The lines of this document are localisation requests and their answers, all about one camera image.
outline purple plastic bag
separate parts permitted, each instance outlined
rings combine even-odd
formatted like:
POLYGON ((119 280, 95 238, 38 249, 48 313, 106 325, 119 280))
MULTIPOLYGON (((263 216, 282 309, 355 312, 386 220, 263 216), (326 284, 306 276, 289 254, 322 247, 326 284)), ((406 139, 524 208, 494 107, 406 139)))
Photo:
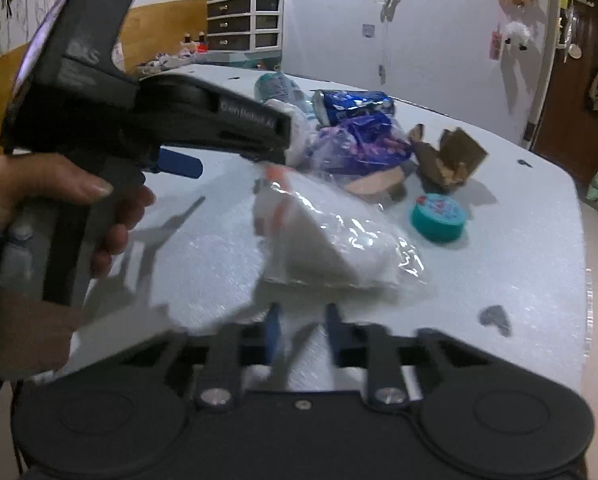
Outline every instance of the purple plastic bag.
POLYGON ((402 164, 412 144, 394 118, 382 113, 353 117, 319 130, 306 150, 312 171, 365 176, 402 164))

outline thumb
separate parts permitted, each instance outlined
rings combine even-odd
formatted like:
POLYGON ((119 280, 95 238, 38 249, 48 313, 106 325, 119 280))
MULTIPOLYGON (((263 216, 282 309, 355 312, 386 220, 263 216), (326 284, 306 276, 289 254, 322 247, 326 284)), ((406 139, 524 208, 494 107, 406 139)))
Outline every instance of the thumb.
POLYGON ((112 193, 112 186, 56 153, 0 156, 0 231, 26 197, 43 196, 90 204, 112 193))

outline brown wooden door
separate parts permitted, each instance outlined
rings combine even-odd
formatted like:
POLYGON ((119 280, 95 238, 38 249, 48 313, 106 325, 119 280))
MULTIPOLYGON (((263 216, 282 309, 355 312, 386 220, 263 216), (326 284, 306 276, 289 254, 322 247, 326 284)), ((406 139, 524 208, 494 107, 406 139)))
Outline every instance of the brown wooden door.
POLYGON ((585 108, 592 72, 598 63, 598 0, 594 7, 575 2, 572 43, 580 59, 557 50, 537 140, 532 150, 588 184, 598 169, 598 115, 585 108))

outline table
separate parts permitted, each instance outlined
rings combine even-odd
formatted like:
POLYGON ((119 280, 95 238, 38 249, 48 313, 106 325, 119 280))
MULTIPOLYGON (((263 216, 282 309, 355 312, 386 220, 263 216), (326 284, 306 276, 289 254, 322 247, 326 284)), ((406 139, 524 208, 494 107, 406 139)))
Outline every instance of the table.
MULTIPOLYGON (((252 95, 261 72, 188 66, 192 73, 252 95)), ((306 92, 349 89, 295 78, 306 92)), ((361 388, 362 373, 332 366, 324 306, 337 302, 345 320, 384 324, 395 334, 437 328, 578 390, 588 337, 586 262, 578 199, 572 179, 553 164, 490 132, 405 102, 397 103, 405 130, 426 126, 437 142, 444 128, 465 129, 489 153, 454 193, 468 213, 464 235, 448 246, 424 240, 410 226, 422 193, 416 174, 406 197, 389 214, 410 233, 427 267, 427 285, 406 282, 399 294, 313 290, 259 282, 263 258, 253 233, 257 168, 242 158, 182 150, 201 158, 195 180, 158 174, 147 184, 158 201, 132 235, 110 278, 93 283, 85 306, 89 324, 76 334, 62 373, 128 348, 173 324, 213 332, 229 321, 261 318, 271 301, 283 308, 284 358, 258 387, 293 390, 361 388), (529 165, 521 165, 522 159, 529 165), (501 305, 511 336, 479 323, 485 307, 501 305)))

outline teal round container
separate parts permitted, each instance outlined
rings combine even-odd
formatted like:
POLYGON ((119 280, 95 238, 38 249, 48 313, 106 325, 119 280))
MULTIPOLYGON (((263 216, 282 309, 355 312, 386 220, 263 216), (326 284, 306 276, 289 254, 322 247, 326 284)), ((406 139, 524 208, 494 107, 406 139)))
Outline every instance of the teal round container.
POLYGON ((428 193, 416 199, 411 222, 432 242, 452 242, 461 236, 467 216, 448 196, 428 193))

